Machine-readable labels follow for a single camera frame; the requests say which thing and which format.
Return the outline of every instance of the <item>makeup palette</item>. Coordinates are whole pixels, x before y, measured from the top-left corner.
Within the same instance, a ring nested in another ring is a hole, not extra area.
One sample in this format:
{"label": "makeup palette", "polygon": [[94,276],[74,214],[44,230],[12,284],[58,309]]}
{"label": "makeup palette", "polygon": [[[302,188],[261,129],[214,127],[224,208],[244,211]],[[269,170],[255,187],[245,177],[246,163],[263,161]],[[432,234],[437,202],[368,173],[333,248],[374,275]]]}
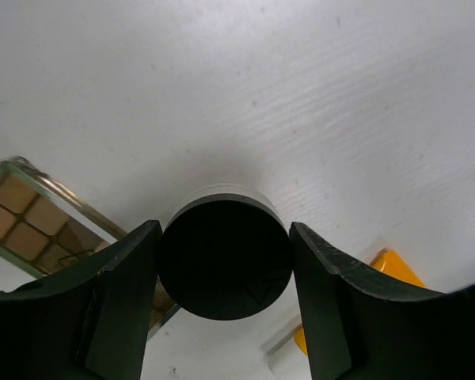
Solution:
{"label": "makeup palette", "polygon": [[[125,235],[24,158],[0,162],[0,256],[32,276],[61,271]],[[177,309],[158,283],[150,336]]]}

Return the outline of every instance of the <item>scratched surface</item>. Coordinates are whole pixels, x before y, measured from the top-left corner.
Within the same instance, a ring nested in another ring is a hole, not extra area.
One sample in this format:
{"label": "scratched surface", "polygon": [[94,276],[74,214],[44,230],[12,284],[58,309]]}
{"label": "scratched surface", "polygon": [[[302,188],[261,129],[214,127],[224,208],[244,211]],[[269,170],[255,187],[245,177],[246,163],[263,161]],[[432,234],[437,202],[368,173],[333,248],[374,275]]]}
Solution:
{"label": "scratched surface", "polygon": [[[127,230],[239,183],[455,289],[475,281],[475,0],[0,1],[13,154]],[[260,347],[296,308],[290,287],[231,325],[179,313],[144,378],[269,379]]]}

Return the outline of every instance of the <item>round black object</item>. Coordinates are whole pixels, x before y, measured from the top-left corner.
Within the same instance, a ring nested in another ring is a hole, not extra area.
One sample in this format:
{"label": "round black object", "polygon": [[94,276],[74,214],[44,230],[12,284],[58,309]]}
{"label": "round black object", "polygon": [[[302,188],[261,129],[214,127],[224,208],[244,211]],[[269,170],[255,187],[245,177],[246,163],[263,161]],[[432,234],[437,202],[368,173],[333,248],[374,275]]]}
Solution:
{"label": "round black object", "polygon": [[291,241],[262,203],[235,194],[200,198],[167,226],[157,269],[167,293],[201,317],[234,320],[271,305],[293,268]]}

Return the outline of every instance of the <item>box with brown squares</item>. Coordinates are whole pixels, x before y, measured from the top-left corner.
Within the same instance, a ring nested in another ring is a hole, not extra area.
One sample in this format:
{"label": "box with brown squares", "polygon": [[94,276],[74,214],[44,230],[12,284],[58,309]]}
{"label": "box with brown squares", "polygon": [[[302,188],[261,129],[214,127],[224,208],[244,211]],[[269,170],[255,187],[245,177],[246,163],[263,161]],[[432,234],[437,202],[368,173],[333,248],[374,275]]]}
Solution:
{"label": "box with brown squares", "polygon": [[[71,266],[125,235],[24,158],[0,162],[0,256],[34,277]],[[150,332],[177,309],[158,283]]]}

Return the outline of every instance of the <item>yellow object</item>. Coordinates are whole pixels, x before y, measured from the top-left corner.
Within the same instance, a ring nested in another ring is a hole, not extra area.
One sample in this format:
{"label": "yellow object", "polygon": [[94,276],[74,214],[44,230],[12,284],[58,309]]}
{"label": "yellow object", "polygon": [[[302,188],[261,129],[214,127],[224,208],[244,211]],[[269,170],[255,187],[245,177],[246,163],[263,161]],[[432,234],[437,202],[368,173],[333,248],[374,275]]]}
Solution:
{"label": "yellow object", "polygon": [[300,329],[294,335],[295,343],[298,345],[299,349],[304,352],[305,355],[308,355],[308,348],[306,347],[306,338],[304,337],[304,329]]}
{"label": "yellow object", "polygon": [[394,277],[395,279],[400,279],[401,281],[417,285],[418,287],[426,287],[426,285],[420,281],[419,277],[417,277],[415,272],[410,269],[410,267],[396,253],[396,251],[381,251],[371,266],[388,276]]}

